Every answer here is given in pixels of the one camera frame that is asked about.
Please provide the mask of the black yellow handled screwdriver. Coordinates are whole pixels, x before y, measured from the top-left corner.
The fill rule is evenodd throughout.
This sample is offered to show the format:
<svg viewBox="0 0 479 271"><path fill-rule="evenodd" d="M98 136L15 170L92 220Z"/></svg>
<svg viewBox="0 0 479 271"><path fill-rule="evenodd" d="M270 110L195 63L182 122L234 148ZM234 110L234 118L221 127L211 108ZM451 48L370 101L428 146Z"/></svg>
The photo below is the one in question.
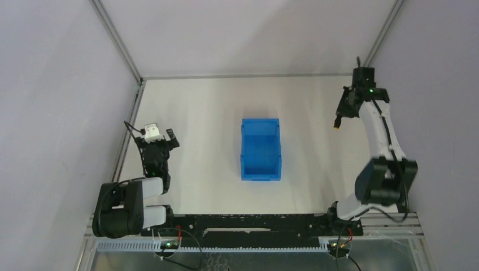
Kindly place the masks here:
<svg viewBox="0 0 479 271"><path fill-rule="evenodd" d="M341 126L341 122L342 122L342 116L337 115L335 120L334 120L333 129L338 130Z"/></svg>

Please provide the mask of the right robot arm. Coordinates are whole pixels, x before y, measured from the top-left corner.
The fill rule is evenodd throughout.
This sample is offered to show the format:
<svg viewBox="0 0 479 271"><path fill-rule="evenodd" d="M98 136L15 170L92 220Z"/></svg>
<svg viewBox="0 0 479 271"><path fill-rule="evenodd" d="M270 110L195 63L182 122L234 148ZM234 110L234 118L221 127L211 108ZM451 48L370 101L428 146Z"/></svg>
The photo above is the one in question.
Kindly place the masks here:
<svg viewBox="0 0 479 271"><path fill-rule="evenodd" d="M332 224L348 225L374 210L396 223L409 213L408 192L418 164L403 152L391 120L390 98L378 88L372 67L354 68L350 86L343 87L334 120L339 129L344 118L359 118L366 131L370 160L355 180L354 192L332 204Z"/></svg>

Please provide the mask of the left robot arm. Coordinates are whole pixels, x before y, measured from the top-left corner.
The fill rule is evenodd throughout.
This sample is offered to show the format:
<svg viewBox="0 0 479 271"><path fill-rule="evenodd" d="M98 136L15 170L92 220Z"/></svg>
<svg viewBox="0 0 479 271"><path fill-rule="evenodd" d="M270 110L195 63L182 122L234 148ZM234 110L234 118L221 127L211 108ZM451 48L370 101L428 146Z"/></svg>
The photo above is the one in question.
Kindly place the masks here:
<svg viewBox="0 0 479 271"><path fill-rule="evenodd" d="M118 239L165 223L166 207L147 207L144 201L167 193L170 187L170 152L180 144L172 129L166 133L169 139L150 125L145 127L142 137L134 138L140 153L142 177L102 184L92 221L96 237Z"/></svg>

